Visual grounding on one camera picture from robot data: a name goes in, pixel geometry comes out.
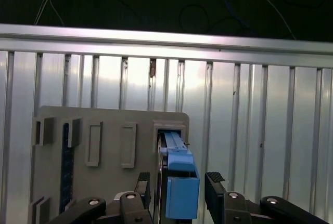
metal bolt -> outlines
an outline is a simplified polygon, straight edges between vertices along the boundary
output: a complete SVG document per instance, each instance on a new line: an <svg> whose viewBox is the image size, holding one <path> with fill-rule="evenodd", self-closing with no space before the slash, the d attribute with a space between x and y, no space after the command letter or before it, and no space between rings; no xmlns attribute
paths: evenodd
<svg viewBox="0 0 333 224"><path fill-rule="evenodd" d="M236 194L236 193L230 193L229 194L229 196L231 197L231 198L238 198L238 194Z"/></svg>
<svg viewBox="0 0 333 224"><path fill-rule="evenodd" d="M127 199L133 199L133 198L135 198L135 195L134 195L134 194L128 194L128 195L126 196L126 198L127 198Z"/></svg>
<svg viewBox="0 0 333 224"><path fill-rule="evenodd" d="M96 204L98 204L98 203L99 203L99 200L91 200L91 201L89 202L90 205L96 205Z"/></svg>
<svg viewBox="0 0 333 224"><path fill-rule="evenodd" d="M268 201L269 203L272 203L272 204L276 204L276 203L277 203L277 200L274 199L274 198L268 198L267 201Z"/></svg>

horizontal metal bar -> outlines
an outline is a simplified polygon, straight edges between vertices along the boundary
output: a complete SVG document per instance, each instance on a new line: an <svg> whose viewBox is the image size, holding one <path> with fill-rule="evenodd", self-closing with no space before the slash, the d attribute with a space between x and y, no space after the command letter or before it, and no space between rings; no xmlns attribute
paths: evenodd
<svg viewBox="0 0 333 224"><path fill-rule="evenodd" d="M0 50L33 51L81 55L115 55L145 58L187 59L248 63L262 65L287 65L316 68L333 68L329 55L278 54L254 51L218 50L190 47L152 45L102 44L86 42L36 41L0 38Z"/></svg>
<svg viewBox="0 0 333 224"><path fill-rule="evenodd" d="M332 43L14 24L0 24L0 37L333 54Z"/></svg>

corrugated metal wall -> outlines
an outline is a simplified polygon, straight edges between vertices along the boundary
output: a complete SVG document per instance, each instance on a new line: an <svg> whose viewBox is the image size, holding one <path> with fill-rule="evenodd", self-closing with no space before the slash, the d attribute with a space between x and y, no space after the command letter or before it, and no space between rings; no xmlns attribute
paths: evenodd
<svg viewBox="0 0 333 224"><path fill-rule="evenodd" d="M31 119L47 105L185 112L201 174L333 223L331 92L331 69L0 51L2 216L26 222Z"/></svg>

blue cable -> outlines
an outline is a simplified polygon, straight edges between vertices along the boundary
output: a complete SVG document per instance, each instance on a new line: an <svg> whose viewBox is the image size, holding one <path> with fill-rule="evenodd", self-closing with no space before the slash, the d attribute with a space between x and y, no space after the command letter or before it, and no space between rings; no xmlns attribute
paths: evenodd
<svg viewBox="0 0 333 224"><path fill-rule="evenodd" d="M238 17L236 15L236 13L234 12L233 8L231 7L231 5L227 2L227 0L223 0L225 6L227 7L228 11L230 12L230 14L232 15L232 17L237 20L240 24L242 24L243 26L245 26L247 29L251 30L251 32L255 35L257 35L257 33L255 31L253 31L249 25L247 25L240 17Z"/></svg>

gray plastic board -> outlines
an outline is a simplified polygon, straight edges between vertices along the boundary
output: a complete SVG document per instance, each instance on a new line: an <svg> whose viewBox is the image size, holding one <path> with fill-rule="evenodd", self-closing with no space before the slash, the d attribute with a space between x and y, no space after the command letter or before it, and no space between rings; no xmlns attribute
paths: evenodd
<svg viewBox="0 0 333 224"><path fill-rule="evenodd" d="M180 130L188 142L189 118L185 113L39 108L32 125L28 223L43 223L59 214L66 123L68 146L74 150L73 201L95 196L110 203L117 193L134 190L140 172L150 172L153 196L158 166L157 131Z"/></svg>

